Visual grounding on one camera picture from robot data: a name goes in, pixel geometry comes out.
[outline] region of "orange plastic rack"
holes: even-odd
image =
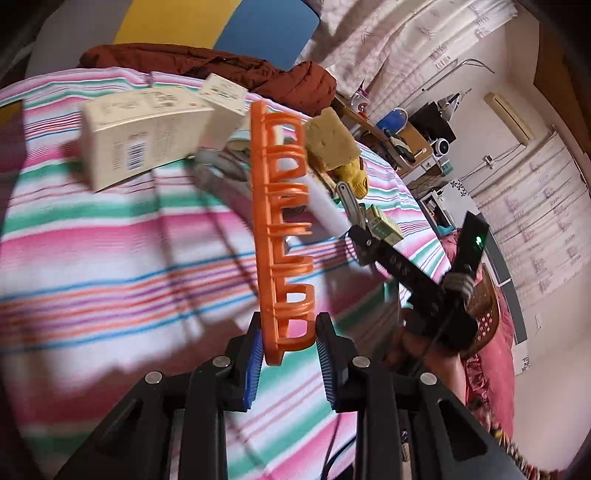
[[[273,127],[291,125],[296,141],[278,145]],[[253,224],[256,250],[261,327],[267,365],[281,365],[285,352],[308,348],[316,339],[314,286],[287,283],[286,279],[313,271],[312,257],[286,255],[284,237],[309,235],[310,223],[285,223],[283,208],[308,203],[308,187],[287,182],[307,173],[304,129],[291,113],[269,113],[264,102],[251,105],[251,176]],[[279,170],[281,158],[293,158],[297,167]],[[304,295],[288,301],[289,294]],[[290,320],[306,322],[303,336],[288,337]]]

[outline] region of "striped blanket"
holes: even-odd
[[[149,85],[198,89],[201,81],[69,70],[0,92],[0,106],[24,100],[27,139],[0,244],[2,369],[22,432],[49,475],[147,371],[192,370],[258,309],[250,230],[197,191],[181,162],[96,194],[83,182],[80,102]],[[439,279],[449,263],[416,202],[384,160],[360,148],[366,201],[401,227],[397,248]],[[408,293],[390,295],[379,271],[358,266],[348,240],[328,238],[317,223],[313,232],[292,250],[314,257],[314,272],[297,281],[314,284],[318,311],[371,348],[391,320],[389,302]],[[316,349],[288,354],[281,367],[263,367],[252,410],[227,417],[229,475],[317,478],[335,424]],[[354,434],[355,416],[343,415],[333,450]]]

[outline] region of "yellow sponge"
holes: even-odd
[[[361,150],[336,112],[328,107],[306,123],[310,162],[320,171],[334,170],[359,158]]]

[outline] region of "white cardboard box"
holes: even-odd
[[[203,83],[197,95],[213,108],[201,146],[222,150],[246,115],[244,100],[248,90],[214,73]]]
[[[213,108],[184,87],[113,93],[82,104],[80,143],[94,192],[194,153]]]

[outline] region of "patterned curtain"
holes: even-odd
[[[591,260],[591,198],[556,133],[479,192],[522,308],[574,277]]]
[[[307,0],[320,25],[314,60],[352,95],[369,89],[378,121],[481,38],[517,15],[511,0]]]

